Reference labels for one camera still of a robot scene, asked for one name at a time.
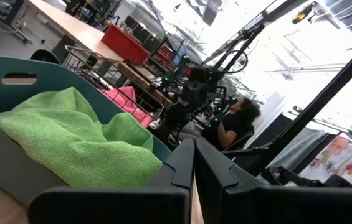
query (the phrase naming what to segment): person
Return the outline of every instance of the person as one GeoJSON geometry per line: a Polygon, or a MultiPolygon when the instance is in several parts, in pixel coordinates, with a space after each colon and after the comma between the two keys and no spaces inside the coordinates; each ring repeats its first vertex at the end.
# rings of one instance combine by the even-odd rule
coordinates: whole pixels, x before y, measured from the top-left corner
{"type": "Polygon", "coordinates": [[[260,116],[259,106],[246,97],[240,97],[230,106],[217,127],[208,127],[200,133],[196,127],[188,124],[179,133],[179,140],[186,138],[204,138],[216,149],[222,151],[229,147],[235,140],[249,132],[253,132],[252,123],[260,116]]]}

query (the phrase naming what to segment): microfiber cloth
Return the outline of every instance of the microfiber cloth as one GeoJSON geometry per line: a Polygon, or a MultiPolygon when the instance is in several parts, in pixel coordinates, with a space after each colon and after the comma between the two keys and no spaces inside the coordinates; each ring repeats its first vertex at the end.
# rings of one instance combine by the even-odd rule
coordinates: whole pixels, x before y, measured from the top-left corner
{"type": "Polygon", "coordinates": [[[151,133],[132,115],[101,124],[74,88],[39,93],[0,113],[0,129],[71,187],[139,187],[161,167],[151,133]]]}
{"type": "Polygon", "coordinates": [[[104,95],[124,112],[131,113],[144,128],[147,128],[152,122],[152,117],[137,107],[136,93],[132,86],[121,87],[119,90],[107,90],[104,95]]]}

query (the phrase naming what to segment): gray floor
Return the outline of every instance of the gray floor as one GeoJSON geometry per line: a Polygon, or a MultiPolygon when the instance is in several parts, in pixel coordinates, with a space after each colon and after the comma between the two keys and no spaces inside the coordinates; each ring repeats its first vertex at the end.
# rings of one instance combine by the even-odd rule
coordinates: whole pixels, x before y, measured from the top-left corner
{"type": "MultiPolygon", "coordinates": [[[[0,55],[17,57],[17,58],[30,58],[31,55],[39,49],[52,50],[60,37],[52,32],[46,25],[44,25],[38,18],[32,21],[25,21],[29,30],[24,30],[24,33],[29,36],[33,44],[25,44],[20,38],[14,34],[8,34],[0,31],[0,55]]],[[[9,30],[5,25],[0,22],[0,29],[9,30]]]]}

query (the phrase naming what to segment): black shirt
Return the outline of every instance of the black shirt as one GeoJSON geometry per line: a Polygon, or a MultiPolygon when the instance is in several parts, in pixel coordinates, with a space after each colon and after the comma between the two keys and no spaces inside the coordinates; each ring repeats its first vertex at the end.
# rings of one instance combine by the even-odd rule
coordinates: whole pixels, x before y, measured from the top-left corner
{"type": "MultiPolygon", "coordinates": [[[[253,126],[250,123],[244,123],[233,114],[227,114],[223,117],[221,121],[223,123],[224,130],[227,131],[235,131],[237,133],[237,137],[235,140],[238,140],[243,135],[248,132],[253,131],[253,126]]],[[[202,137],[204,137],[207,141],[209,141],[216,149],[222,149],[223,147],[219,141],[219,135],[217,133],[217,127],[215,128],[205,128],[201,131],[202,137]]]]}

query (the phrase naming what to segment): curly hair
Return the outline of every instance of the curly hair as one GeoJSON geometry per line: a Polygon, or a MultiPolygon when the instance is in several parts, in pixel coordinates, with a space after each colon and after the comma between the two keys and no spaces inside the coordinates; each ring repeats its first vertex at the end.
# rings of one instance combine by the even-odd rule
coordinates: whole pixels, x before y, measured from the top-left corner
{"type": "Polygon", "coordinates": [[[256,118],[260,116],[261,112],[259,106],[251,99],[244,98],[241,110],[237,112],[237,116],[245,123],[253,123],[256,118]]]}

